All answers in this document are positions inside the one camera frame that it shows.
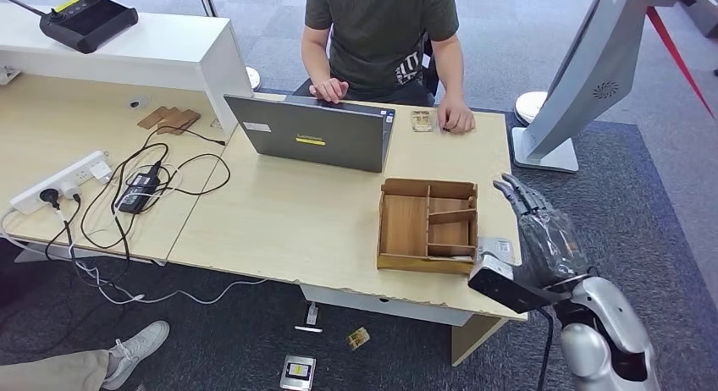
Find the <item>person's right hand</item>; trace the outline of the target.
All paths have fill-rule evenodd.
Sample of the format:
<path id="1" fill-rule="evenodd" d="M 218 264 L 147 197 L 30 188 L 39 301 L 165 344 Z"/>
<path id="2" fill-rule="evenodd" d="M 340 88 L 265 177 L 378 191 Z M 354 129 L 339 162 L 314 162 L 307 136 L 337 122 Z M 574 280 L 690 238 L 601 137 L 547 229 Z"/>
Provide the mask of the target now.
<path id="1" fill-rule="evenodd" d="M 312 96 L 331 103 L 339 103 L 345 98 L 348 90 L 349 84 L 336 78 L 309 85 L 309 92 Z"/>

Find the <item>person's left hand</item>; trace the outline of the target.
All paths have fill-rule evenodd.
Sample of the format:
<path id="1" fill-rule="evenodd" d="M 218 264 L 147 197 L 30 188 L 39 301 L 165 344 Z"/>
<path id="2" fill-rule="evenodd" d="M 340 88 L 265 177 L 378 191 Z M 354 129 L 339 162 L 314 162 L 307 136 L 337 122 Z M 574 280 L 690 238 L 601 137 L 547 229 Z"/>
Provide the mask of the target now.
<path id="1" fill-rule="evenodd" d="M 465 134 L 475 129 L 473 112 L 462 96 L 445 95 L 437 110 L 438 126 L 451 134 Z"/>

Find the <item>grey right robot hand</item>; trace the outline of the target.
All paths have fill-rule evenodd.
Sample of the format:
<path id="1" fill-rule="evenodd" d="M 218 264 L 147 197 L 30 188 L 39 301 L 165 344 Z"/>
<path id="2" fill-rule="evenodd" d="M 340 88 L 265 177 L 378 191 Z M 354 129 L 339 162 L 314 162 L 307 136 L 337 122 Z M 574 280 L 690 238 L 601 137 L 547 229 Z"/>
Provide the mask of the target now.
<path id="1" fill-rule="evenodd" d="M 581 250 L 574 225 L 565 212 L 510 173 L 503 173 L 493 186 L 516 215 L 527 252 L 521 264 L 521 277 L 527 284 L 545 288 L 589 273 L 592 262 Z"/>

